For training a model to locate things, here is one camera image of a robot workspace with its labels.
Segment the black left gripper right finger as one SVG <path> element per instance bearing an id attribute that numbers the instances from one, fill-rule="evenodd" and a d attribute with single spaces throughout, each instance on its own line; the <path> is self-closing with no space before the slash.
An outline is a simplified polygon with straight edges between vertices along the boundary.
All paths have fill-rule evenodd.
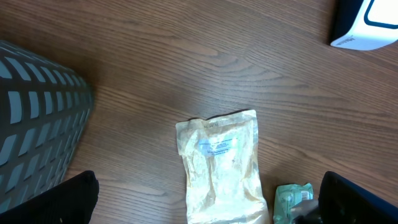
<path id="1" fill-rule="evenodd" d="M 324 224 L 397 224 L 397 207 L 332 171 L 323 177 L 318 207 Z"/>

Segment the teal crinkled snack packet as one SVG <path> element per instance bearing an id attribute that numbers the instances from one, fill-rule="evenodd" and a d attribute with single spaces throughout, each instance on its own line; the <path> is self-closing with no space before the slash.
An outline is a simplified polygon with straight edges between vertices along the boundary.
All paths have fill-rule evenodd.
<path id="1" fill-rule="evenodd" d="M 300 216 L 306 216 L 318 207 L 318 200 L 313 197 L 313 187 L 288 184 L 276 188 L 273 221 L 274 224 L 292 224 Z"/>

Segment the clear white plastic pouch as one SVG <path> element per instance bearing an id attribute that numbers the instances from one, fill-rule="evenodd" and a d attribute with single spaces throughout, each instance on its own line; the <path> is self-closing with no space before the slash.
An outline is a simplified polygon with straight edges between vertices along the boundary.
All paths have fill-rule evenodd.
<path id="1" fill-rule="evenodd" d="M 188 223 L 269 223 L 257 161 L 255 110 L 176 124 Z"/>

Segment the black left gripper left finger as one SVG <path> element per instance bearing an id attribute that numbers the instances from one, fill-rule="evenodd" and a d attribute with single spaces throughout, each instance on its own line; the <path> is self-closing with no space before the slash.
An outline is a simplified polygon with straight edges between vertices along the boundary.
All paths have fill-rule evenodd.
<path id="1" fill-rule="evenodd" d="M 99 182 L 86 170 L 1 214 L 1 224 L 88 224 L 98 201 Z"/>

